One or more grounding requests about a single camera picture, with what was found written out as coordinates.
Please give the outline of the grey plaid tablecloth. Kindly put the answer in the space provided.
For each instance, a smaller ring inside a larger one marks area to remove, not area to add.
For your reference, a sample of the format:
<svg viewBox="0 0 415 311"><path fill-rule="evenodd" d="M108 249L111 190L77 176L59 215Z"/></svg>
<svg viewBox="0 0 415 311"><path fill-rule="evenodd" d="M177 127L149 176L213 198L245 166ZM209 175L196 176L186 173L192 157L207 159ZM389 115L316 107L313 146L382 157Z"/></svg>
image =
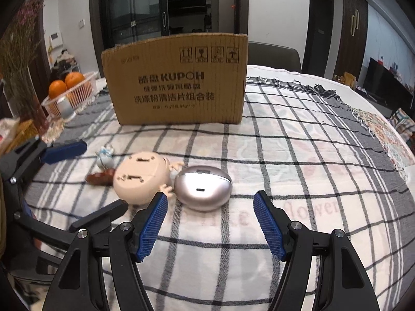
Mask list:
<svg viewBox="0 0 415 311"><path fill-rule="evenodd" d="M303 82L249 79L240 124L121 126L101 96L62 133L82 138L79 159L46 165L25 196L43 222L66 229L116 200L85 181L96 152L120 163L157 152L186 166L220 168L233 190L209 213L170 201L152 253L139 265L156 310L266 310L283 271L253 211L265 191L311 230L346 232L381 310L392 310L414 279L414 199L370 130L342 100Z"/></svg>

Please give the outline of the grey dining chair right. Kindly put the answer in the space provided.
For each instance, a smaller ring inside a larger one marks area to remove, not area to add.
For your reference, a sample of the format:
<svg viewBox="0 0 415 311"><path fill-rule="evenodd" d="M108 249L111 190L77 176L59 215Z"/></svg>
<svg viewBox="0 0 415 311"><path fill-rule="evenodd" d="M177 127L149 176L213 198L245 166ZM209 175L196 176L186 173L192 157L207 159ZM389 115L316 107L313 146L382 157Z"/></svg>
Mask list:
<svg viewBox="0 0 415 311"><path fill-rule="evenodd" d="M250 41L248 43L248 64L301 72L298 52L294 48L273 44Z"/></svg>

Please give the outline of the silver oval case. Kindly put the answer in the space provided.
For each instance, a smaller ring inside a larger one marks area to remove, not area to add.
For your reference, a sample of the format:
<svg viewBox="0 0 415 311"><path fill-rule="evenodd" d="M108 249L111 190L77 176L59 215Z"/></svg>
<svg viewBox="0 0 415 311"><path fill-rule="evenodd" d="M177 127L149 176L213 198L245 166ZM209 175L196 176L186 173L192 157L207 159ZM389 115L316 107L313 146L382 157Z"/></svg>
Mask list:
<svg viewBox="0 0 415 311"><path fill-rule="evenodd" d="M194 211L208 212L221 208L231 197L233 182L228 173L213 166L184 168L175 177L177 199Z"/></svg>

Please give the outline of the brown wooden piece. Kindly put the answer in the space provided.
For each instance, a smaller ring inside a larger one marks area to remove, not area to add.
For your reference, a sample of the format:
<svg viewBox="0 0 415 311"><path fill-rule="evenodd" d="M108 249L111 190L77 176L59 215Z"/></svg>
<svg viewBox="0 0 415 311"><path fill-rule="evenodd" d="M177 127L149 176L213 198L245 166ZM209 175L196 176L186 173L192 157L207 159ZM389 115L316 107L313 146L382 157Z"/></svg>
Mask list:
<svg viewBox="0 0 415 311"><path fill-rule="evenodd" d="M102 172L90 173L85 177L85 181L93 186L112 186L115 169L109 168Z"/></svg>

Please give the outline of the small white cup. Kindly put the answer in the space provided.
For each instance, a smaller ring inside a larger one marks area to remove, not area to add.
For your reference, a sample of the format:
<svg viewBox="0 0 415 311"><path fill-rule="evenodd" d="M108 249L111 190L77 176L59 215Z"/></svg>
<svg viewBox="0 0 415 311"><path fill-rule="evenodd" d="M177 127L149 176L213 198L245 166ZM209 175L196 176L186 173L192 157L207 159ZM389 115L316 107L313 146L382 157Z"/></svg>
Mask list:
<svg viewBox="0 0 415 311"><path fill-rule="evenodd" d="M73 110L69 100L65 96L59 98L56 102L56 105L59 109L61 118L65 122L69 122L75 117L76 113Z"/></svg>

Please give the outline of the dark glass sliding door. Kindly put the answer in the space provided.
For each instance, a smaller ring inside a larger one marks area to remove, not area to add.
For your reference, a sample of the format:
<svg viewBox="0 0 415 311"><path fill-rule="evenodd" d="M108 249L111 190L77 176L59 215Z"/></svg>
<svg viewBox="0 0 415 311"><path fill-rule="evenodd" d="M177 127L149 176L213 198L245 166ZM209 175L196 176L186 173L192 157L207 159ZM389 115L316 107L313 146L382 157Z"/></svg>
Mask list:
<svg viewBox="0 0 415 311"><path fill-rule="evenodd" d="M89 0L96 61L104 50L173 34L247 33L249 0Z"/></svg>

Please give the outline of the white plastic fruit basket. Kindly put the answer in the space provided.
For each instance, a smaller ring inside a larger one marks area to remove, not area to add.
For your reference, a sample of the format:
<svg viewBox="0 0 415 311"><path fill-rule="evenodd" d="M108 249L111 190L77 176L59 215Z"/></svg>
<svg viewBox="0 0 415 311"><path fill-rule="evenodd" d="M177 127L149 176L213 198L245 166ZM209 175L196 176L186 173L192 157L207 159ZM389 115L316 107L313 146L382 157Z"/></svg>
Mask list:
<svg viewBox="0 0 415 311"><path fill-rule="evenodd" d="M98 93L96 87L96 78L98 73L87 72L83 75L85 77L85 80L82 83L77 84L77 86L74 86L71 89L67 89L65 93L61 94L53 100L49 99L48 90L48 96L41 102L41 105L47 111L51 118L60 117L60 112L56 105L56 102L59 98L65 96L72 105L73 110L76 110Z"/></svg>

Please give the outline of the dried pink flower bouquet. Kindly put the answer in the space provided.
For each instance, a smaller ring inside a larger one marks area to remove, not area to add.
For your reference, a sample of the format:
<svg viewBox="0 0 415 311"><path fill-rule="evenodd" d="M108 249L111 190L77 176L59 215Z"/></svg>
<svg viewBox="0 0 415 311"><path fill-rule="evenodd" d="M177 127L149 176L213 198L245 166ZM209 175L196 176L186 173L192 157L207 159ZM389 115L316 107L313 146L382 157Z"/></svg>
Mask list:
<svg viewBox="0 0 415 311"><path fill-rule="evenodd" d="M29 65L36 56L39 41L35 39L37 21L43 11L43 0L26 0L1 37L1 76L6 100L19 116L19 94L32 86Z"/></svg>

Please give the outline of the small white blue figurine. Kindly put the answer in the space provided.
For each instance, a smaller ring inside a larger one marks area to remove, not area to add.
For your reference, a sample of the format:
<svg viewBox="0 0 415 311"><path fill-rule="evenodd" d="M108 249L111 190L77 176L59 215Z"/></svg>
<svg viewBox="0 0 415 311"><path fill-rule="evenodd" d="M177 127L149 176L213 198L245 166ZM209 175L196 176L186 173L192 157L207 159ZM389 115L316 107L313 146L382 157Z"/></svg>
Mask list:
<svg viewBox="0 0 415 311"><path fill-rule="evenodd" d="M114 149L111 145L105 145L96 153L96 165L101 171L106 171L114 167Z"/></svg>

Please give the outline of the beige round deer gadget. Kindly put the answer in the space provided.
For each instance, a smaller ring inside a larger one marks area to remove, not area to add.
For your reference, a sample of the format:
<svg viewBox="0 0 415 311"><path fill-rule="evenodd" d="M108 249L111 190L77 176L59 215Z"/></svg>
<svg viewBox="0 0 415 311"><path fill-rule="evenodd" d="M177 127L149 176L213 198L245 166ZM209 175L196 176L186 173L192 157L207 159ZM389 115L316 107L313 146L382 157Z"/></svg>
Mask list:
<svg viewBox="0 0 415 311"><path fill-rule="evenodd" d="M149 204L157 192L170 198L173 196L172 176L183 166L183 162L171 163L155 152L131 154L115 170L114 191L120 199L135 206Z"/></svg>

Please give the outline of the brown cardboard box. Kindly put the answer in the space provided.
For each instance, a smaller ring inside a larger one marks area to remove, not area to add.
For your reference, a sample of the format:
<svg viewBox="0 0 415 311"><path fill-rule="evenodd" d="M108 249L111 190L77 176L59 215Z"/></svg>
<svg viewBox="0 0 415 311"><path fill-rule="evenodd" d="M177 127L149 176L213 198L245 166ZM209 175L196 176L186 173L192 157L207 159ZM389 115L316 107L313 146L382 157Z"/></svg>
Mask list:
<svg viewBox="0 0 415 311"><path fill-rule="evenodd" d="M122 126L239 124L248 36L178 34L102 52L103 72Z"/></svg>

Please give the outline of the orange fruit left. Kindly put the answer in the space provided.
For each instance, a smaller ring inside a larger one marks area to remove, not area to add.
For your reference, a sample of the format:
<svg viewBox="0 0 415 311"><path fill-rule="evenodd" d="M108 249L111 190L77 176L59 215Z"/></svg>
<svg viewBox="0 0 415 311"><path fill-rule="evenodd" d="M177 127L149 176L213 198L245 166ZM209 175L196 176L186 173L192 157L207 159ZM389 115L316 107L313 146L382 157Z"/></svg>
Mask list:
<svg viewBox="0 0 415 311"><path fill-rule="evenodd" d="M67 85L64 81L57 79L49 85L49 99L53 100L67 91Z"/></svg>

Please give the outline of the orange fruit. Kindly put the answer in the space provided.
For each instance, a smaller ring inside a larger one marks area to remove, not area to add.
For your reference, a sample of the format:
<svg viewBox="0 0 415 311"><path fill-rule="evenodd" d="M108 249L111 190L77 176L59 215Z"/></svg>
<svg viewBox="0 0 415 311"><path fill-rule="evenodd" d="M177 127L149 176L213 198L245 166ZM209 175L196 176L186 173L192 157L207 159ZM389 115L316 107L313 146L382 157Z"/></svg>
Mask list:
<svg viewBox="0 0 415 311"><path fill-rule="evenodd" d="M81 72L70 72L65 77L65 84L67 89L71 89L77 84L82 83L85 80L84 75Z"/></svg>
<svg viewBox="0 0 415 311"><path fill-rule="evenodd" d="M49 85L49 99L53 100L67 91L67 85L64 81L57 79Z"/></svg>

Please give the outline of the orange fruit right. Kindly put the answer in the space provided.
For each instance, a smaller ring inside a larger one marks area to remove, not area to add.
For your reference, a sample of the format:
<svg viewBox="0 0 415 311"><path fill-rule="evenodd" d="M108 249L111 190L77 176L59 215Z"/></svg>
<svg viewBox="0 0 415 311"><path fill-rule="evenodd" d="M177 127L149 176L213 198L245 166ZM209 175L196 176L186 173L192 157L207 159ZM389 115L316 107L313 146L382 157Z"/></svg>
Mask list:
<svg viewBox="0 0 415 311"><path fill-rule="evenodd" d="M67 89L71 89L77 84L82 83L85 80L84 75L81 72L70 72L65 77L65 84Z"/></svg>

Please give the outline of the colourful patterned cloth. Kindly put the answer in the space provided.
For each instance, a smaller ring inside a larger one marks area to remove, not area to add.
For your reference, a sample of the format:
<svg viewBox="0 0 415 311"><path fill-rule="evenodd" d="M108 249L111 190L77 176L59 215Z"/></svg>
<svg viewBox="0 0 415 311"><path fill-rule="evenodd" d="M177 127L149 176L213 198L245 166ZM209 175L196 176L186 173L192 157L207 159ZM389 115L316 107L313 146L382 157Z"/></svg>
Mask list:
<svg viewBox="0 0 415 311"><path fill-rule="evenodd" d="M384 117L357 108L353 108L353 111L372 136L379 140L405 182L409 184L411 180L414 180L414 155L398 132Z"/></svg>

